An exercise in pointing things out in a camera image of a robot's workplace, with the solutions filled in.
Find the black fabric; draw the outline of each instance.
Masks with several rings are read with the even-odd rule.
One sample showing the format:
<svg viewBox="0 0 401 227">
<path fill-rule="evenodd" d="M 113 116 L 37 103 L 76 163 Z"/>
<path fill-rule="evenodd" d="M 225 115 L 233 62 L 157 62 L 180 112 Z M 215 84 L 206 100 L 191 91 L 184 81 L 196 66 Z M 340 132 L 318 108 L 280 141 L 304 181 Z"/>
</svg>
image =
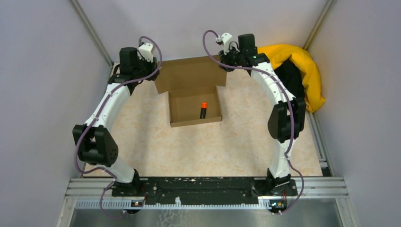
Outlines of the black fabric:
<svg viewBox="0 0 401 227">
<path fill-rule="evenodd" d="M 274 72 L 281 82 L 297 98 L 305 98 L 304 86 L 302 85 L 301 72 L 289 59 L 285 60 Z"/>
</svg>

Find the box lid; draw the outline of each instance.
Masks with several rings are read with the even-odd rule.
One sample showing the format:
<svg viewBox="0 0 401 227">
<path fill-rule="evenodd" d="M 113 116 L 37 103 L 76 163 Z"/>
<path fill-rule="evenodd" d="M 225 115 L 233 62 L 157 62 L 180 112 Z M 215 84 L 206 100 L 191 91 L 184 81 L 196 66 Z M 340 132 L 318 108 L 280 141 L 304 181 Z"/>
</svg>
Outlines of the box lid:
<svg viewBox="0 0 401 227">
<path fill-rule="evenodd" d="M 164 61 L 155 80 L 159 94 L 194 87 L 225 86 L 227 72 L 209 56 Z"/>
</svg>

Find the yellow jacket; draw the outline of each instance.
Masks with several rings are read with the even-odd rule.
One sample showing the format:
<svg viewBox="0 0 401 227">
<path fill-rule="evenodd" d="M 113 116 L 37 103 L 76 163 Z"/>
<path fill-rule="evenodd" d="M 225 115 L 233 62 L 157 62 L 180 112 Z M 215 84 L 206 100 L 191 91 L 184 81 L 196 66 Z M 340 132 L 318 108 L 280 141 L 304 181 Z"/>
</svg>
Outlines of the yellow jacket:
<svg viewBox="0 0 401 227">
<path fill-rule="evenodd" d="M 258 52 L 267 55 L 274 70 L 289 58 L 301 72 L 306 108 L 313 113 L 323 105 L 325 100 L 321 95 L 320 74 L 306 50 L 297 46 L 278 44 L 258 47 Z"/>
</svg>

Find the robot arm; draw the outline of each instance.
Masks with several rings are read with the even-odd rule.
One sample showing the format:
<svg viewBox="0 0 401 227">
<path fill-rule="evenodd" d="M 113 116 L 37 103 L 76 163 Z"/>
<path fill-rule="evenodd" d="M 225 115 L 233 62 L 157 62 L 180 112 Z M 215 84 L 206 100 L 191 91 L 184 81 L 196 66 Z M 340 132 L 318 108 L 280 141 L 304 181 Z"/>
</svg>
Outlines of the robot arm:
<svg viewBox="0 0 401 227">
<path fill-rule="evenodd" d="M 273 148 L 273 160 L 268 168 L 268 187 L 272 192 L 277 191 L 280 186 L 289 183 L 291 178 L 287 157 L 290 159 L 292 147 L 287 153 L 287 157 L 285 155 L 289 147 L 291 136 L 291 122 L 287 113 L 287 101 L 291 102 L 294 113 L 295 125 L 293 145 L 296 138 L 299 136 L 299 132 L 304 129 L 305 101 L 303 98 L 296 98 L 285 88 L 274 72 L 267 56 L 263 53 L 258 53 L 253 34 L 245 34 L 238 37 L 238 50 L 232 45 L 232 43 L 235 42 L 233 36 L 229 33 L 224 33 L 219 36 L 216 39 L 216 43 L 223 46 L 223 50 L 218 53 L 221 63 L 236 67 L 259 69 L 270 74 L 267 75 L 256 70 L 248 70 L 249 75 L 259 83 L 270 103 L 273 105 L 273 111 L 268 121 L 268 129 L 270 135 L 276 139 L 276 141 Z M 228 72 L 234 70 L 225 67 L 221 68 Z M 286 99 L 278 84 L 285 88 L 284 92 L 290 100 Z"/>
<path fill-rule="evenodd" d="M 122 48 L 120 50 L 120 73 L 110 77 L 105 95 L 91 117 L 83 125 L 76 125 L 73 129 L 73 137 L 77 145 L 87 126 L 96 120 L 81 142 L 78 157 L 81 161 L 113 173 L 116 182 L 122 184 L 137 182 L 139 174 L 118 157 L 118 146 L 110 132 L 122 106 L 140 81 L 123 86 L 121 84 L 143 78 L 156 70 L 157 60 L 153 57 L 152 50 L 153 44 L 151 43 L 144 43 L 138 49 Z M 159 72 L 155 73 L 147 80 L 155 80 L 158 74 Z"/>
</svg>

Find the gray floor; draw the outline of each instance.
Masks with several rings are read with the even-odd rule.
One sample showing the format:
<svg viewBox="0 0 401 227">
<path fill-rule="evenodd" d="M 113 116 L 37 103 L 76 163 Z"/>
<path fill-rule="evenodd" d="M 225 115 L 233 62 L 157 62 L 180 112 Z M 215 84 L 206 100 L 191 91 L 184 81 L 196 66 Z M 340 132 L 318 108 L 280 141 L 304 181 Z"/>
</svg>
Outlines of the gray floor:
<svg viewBox="0 0 401 227">
<path fill-rule="evenodd" d="M 107 210 L 118 215 L 121 211 Z M 122 219 L 106 217 L 100 210 L 76 210 L 73 227 L 338 227 L 341 226 L 335 200 L 300 200 L 283 216 L 267 210 L 142 210 Z"/>
</svg>

